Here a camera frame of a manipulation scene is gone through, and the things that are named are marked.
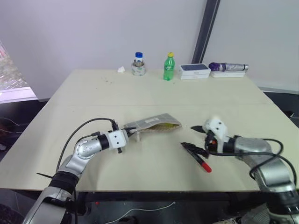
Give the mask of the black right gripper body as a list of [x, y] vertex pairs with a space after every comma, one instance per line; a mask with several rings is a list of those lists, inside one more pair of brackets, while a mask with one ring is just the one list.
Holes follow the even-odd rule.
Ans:
[[206, 134], [205, 138], [205, 150], [210, 153], [216, 153], [218, 152], [217, 150], [218, 142], [217, 139], [215, 138], [215, 134], [212, 131], [208, 131]]

